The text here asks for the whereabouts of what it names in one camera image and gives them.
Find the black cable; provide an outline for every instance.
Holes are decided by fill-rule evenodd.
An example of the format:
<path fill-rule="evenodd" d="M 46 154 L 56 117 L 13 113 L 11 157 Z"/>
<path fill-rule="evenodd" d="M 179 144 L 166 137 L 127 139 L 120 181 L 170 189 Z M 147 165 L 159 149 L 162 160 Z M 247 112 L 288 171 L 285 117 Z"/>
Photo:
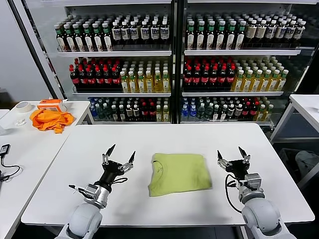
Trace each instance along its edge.
<path fill-rule="evenodd" d="M 231 205 L 231 207 L 232 207 L 235 211 L 241 213 L 241 210 L 238 210 L 237 208 L 235 208 L 235 206 L 231 203 L 231 201 L 230 201 L 230 199 L 229 199 L 228 188 L 227 188 L 227 187 L 233 187 L 233 183 L 235 182 L 234 180 L 230 181 L 229 183 L 230 183 L 231 186 L 228 186 L 227 180 L 228 180 L 228 177 L 229 177 L 229 176 L 232 177 L 233 179 L 236 179 L 236 178 L 233 177 L 231 174 L 227 174 L 227 176 L 226 176 L 226 178 L 225 178 L 226 197 L 227 197 L 228 203 Z"/>
<path fill-rule="evenodd" d="M 4 181 L 8 180 L 11 176 L 13 176 L 14 174 L 16 174 L 16 173 L 20 170 L 20 166 L 18 166 L 18 165 L 5 166 L 5 165 L 3 164 L 3 158 L 4 158 L 4 156 L 1 157 L 1 165 L 2 165 L 2 167 L 4 167 L 4 168 L 17 167 L 17 168 L 18 168 L 13 174 L 0 177 L 0 181 L 3 181 L 3 182 L 4 182 Z"/>

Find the drink refrigerator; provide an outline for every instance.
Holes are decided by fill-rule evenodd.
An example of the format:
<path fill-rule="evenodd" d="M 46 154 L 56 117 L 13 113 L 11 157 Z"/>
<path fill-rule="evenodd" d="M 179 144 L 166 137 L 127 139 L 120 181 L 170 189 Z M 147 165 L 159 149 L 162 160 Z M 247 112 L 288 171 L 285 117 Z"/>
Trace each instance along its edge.
<path fill-rule="evenodd" d="M 165 98 L 169 98 L 169 120 L 166 122 L 153 123 L 219 123 L 219 122 L 248 122 L 254 121 L 251 118 L 227 119 L 217 120 L 213 119 L 196 119 L 190 120 L 189 106 L 187 117 L 182 117 L 181 111 L 187 98 L 189 105 L 191 105 L 192 98 L 195 98 L 195 105 L 198 106 L 198 97 L 206 100 L 206 97 L 213 102 L 217 97 L 239 97 L 251 98 L 253 101 L 255 97 L 260 97 L 259 100 L 269 100 L 270 104 L 274 105 L 271 116 L 267 121 L 255 121 L 265 131 L 273 130 L 283 114 L 288 103 L 289 95 L 296 92 L 303 82 L 303 78 L 307 73 L 309 66 L 313 60 L 313 56 L 318 48 L 318 22 L 316 20 L 318 13 L 317 0 L 296 1 L 296 0 L 8 0 L 12 11 L 17 19 L 22 33 L 25 36 L 29 48 L 41 66 L 42 70 L 49 79 L 49 89 L 53 95 L 58 98 L 67 98 L 69 100 L 87 100 L 88 98 L 161 98 L 162 102 Z M 76 16 L 96 16 L 104 15 L 105 18 L 113 15 L 118 16 L 122 14 L 131 14 L 135 16 L 140 14 L 142 17 L 146 13 L 151 15 L 159 14 L 161 18 L 163 15 L 168 15 L 169 19 L 169 40 L 165 43 L 163 41 L 158 44 L 118 44 L 113 45 L 112 50 L 80 52 L 71 50 L 63 52 L 59 47 L 56 39 L 56 31 L 54 25 L 61 22 L 69 15 Z M 240 49 L 225 49 L 221 46 L 216 49 L 207 49 L 203 47 L 197 49 L 196 47 L 187 48 L 186 30 L 188 20 L 195 21 L 197 27 L 197 20 L 199 15 L 203 16 L 205 20 L 205 30 L 207 26 L 206 18 L 208 14 L 214 17 L 217 26 L 216 16 L 224 17 L 225 14 L 231 18 L 234 14 L 239 17 L 243 13 L 248 14 L 262 14 L 273 13 L 279 17 L 286 16 L 288 13 L 295 15 L 296 18 L 302 18 L 306 22 L 306 29 L 303 32 L 302 38 L 296 42 L 266 42 L 256 43 L 255 41 L 246 41 L 244 39 Z M 184 82 L 185 62 L 191 60 L 192 62 L 202 61 L 206 59 L 211 60 L 212 57 L 216 59 L 220 57 L 230 56 L 232 60 L 240 62 L 242 59 L 262 60 L 267 58 L 271 60 L 272 56 L 276 57 L 277 62 L 288 70 L 288 76 L 285 85 L 280 91 L 257 91 L 257 92 L 234 92 L 230 87 L 219 87 L 218 89 L 209 87 L 187 87 Z M 77 89 L 70 79 L 69 65 L 74 64 L 74 59 L 78 58 L 80 61 L 83 58 L 91 60 L 92 58 L 99 59 L 119 59 L 121 62 L 136 60 L 147 62 L 149 60 L 155 62 L 160 60 L 161 67 L 163 62 L 168 63 L 169 74 L 169 92 L 162 93 L 123 93 L 122 89 Z M 111 120 L 99 120 L 100 123 L 114 123 Z"/>

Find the shelf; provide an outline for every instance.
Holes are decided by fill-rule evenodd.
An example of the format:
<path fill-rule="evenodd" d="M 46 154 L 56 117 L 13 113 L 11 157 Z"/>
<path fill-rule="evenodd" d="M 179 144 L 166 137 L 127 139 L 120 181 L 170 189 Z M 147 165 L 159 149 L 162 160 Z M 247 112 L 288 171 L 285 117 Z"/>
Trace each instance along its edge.
<path fill-rule="evenodd" d="M 186 56 L 296 56 L 301 50 L 185 50 Z"/>
<path fill-rule="evenodd" d="M 170 50 L 163 51 L 92 51 L 59 52 L 61 57 L 110 57 L 110 56 L 170 56 Z"/>
<path fill-rule="evenodd" d="M 281 3 L 316 4 L 318 0 L 187 0 L 188 3 Z"/>
<path fill-rule="evenodd" d="M 198 96 L 281 96 L 283 91 L 267 91 L 267 92 L 182 92 L 185 97 Z"/>
<path fill-rule="evenodd" d="M 170 97 L 170 93 L 72 93 L 82 97 Z"/>
<path fill-rule="evenodd" d="M 170 4 L 171 0 L 42 0 L 45 6 L 92 6 L 127 4 Z"/>

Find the white wall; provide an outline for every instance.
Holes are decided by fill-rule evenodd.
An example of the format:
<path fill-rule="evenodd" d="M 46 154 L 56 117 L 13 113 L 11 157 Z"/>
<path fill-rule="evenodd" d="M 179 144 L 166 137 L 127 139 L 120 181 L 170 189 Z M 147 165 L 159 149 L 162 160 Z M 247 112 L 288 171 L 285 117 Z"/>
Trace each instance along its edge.
<path fill-rule="evenodd" d="M 51 94 L 36 66 L 6 0 L 0 0 L 0 100 L 48 99 Z"/>

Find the table leg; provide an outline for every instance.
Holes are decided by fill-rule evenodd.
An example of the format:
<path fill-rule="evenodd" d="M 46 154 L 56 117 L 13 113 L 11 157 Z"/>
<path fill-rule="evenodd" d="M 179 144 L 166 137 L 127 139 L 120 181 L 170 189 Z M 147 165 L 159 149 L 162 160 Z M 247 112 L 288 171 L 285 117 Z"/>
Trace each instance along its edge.
<path fill-rule="evenodd" d="M 276 136 L 280 134 L 280 132 L 283 130 L 285 127 L 287 121 L 289 120 L 290 116 L 293 114 L 295 111 L 295 108 L 293 106 L 293 103 L 290 102 L 288 105 L 287 109 L 285 110 L 283 116 L 281 117 L 280 121 L 278 122 L 275 131 L 272 133 L 270 136 L 270 143 L 273 143 L 274 139 L 276 139 Z"/>

